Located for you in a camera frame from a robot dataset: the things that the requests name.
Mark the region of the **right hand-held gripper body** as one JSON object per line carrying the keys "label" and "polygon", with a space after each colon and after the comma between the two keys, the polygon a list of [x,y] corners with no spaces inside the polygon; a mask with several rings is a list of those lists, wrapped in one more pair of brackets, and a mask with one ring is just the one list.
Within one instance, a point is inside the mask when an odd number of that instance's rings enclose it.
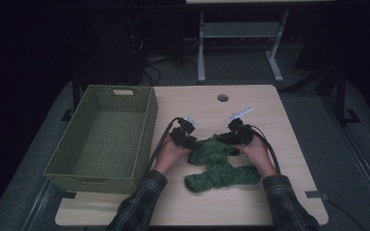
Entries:
{"label": "right hand-held gripper body", "polygon": [[252,140],[253,131],[245,124],[241,116],[252,111],[252,107],[232,113],[225,121],[228,123],[227,127],[230,130],[229,134],[234,135],[238,139],[237,144],[250,144]]}

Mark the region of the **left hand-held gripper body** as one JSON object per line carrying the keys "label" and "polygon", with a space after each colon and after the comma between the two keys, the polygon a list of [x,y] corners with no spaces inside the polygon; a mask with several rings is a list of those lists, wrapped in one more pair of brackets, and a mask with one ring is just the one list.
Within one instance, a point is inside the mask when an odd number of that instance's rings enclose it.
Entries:
{"label": "left hand-held gripper body", "polygon": [[184,148],[197,148],[198,139],[192,136],[197,124],[191,117],[179,117],[177,119],[178,127],[172,129],[170,136],[176,146]]}

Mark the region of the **green knitted cloth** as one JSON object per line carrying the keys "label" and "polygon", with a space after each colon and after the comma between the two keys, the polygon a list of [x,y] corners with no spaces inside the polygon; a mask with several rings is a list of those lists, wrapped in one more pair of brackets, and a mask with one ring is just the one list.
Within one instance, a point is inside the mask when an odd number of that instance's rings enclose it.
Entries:
{"label": "green knitted cloth", "polygon": [[218,140],[218,135],[202,140],[201,147],[191,152],[187,163],[196,167],[206,167],[203,173],[187,175],[186,188],[192,193],[202,193],[233,185],[254,185],[260,182],[261,175],[253,165],[234,167],[227,158],[240,151]]}

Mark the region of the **green woven basket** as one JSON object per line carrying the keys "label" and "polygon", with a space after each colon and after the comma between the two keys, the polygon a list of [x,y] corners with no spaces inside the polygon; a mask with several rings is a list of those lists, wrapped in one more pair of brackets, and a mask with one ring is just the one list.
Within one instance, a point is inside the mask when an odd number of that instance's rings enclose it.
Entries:
{"label": "green woven basket", "polygon": [[147,170],[157,112],[152,87],[89,86],[43,175],[68,192],[133,193]]}

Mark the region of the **person's left hand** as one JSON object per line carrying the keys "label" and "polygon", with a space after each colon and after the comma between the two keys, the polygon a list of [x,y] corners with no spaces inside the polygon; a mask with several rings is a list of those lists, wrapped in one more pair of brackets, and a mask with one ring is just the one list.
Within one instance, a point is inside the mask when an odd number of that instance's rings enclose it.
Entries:
{"label": "person's left hand", "polygon": [[153,169],[166,175],[182,157],[188,155],[190,152],[190,149],[176,146],[171,138],[166,137],[156,157],[156,163]]}

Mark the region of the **person's right hand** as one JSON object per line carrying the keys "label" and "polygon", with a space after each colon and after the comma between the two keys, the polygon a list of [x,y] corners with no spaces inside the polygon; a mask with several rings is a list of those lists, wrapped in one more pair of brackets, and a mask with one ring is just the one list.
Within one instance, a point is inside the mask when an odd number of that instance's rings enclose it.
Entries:
{"label": "person's right hand", "polygon": [[271,162],[268,148],[260,138],[253,137],[249,144],[236,144],[234,148],[248,158],[263,178],[278,174]]}

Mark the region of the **grey tape strip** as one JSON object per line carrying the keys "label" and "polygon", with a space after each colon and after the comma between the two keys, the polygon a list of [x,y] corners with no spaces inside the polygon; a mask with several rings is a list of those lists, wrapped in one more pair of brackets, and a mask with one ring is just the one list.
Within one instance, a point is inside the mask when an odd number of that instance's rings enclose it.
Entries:
{"label": "grey tape strip", "polygon": [[320,198],[321,200],[324,201],[330,200],[329,196],[326,193],[319,191],[306,191],[305,195],[307,198]]}

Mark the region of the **white metal stand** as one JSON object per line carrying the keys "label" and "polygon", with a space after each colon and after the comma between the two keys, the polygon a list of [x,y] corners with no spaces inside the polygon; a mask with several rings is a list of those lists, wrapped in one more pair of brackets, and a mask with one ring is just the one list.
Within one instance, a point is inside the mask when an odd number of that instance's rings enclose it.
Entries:
{"label": "white metal stand", "polygon": [[206,81],[205,39],[273,39],[273,46],[265,52],[265,55],[275,81],[281,83],[283,77],[276,61],[276,54],[288,15],[289,11],[284,11],[279,21],[271,22],[207,22],[204,20],[204,13],[201,13],[198,27],[198,82],[204,83]]}

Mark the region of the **black metal stand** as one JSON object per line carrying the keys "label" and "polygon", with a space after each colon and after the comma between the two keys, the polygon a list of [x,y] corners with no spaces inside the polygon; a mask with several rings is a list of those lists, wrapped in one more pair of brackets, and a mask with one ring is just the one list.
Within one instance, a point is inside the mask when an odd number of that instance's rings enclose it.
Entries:
{"label": "black metal stand", "polygon": [[316,93],[318,95],[327,97],[334,94],[334,114],[339,123],[342,126],[346,126],[348,123],[360,123],[360,119],[356,112],[345,107],[346,75],[341,67],[328,65],[318,71],[315,71],[297,83],[287,88],[278,90],[278,92],[294,92],[318,79],[321,80],[316,88]]}

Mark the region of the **black metal post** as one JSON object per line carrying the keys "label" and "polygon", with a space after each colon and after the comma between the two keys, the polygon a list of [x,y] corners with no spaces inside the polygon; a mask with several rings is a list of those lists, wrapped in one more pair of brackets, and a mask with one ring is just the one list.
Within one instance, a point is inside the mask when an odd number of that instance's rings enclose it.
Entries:
{"label": "black metal post", "polygon": [[70,121],[72,119],[72,116],[75,113],[80,101],[80,86],[78,83],[77,75],[74,75],[72,77],[71,87],[72,87],[72,108],[64,112],[62,121]]}

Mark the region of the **metal floor rail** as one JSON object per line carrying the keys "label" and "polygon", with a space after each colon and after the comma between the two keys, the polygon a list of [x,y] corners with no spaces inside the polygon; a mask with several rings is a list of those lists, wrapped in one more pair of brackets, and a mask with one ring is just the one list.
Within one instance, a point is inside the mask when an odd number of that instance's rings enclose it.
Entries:
{"label": "metal floor rail", "polygon": [[351,134],[350,130],[348,129],[348,126],[345,123],[342,123],[338,119],[338,116],[335,114],[335,108],[333,107],[330,100],[327,98],[322,98],[322,102],[325,108],[327,109],[327,111],[329,112],[331,119],[337,126],[338,131],[340,132],[341,136],[345,140],[347,146],[351,150],[351,153],[355,160],[357,169],[370,191],[370,164],[365,159],[363,152],[361,151],[359,145],[357,144],[354,136]]}
{"label": "metal floor rail", "polygon": [[21,231],[56,231],[55,216],[59,208],[62,192],[49,180],[44,180],[32,204]]}

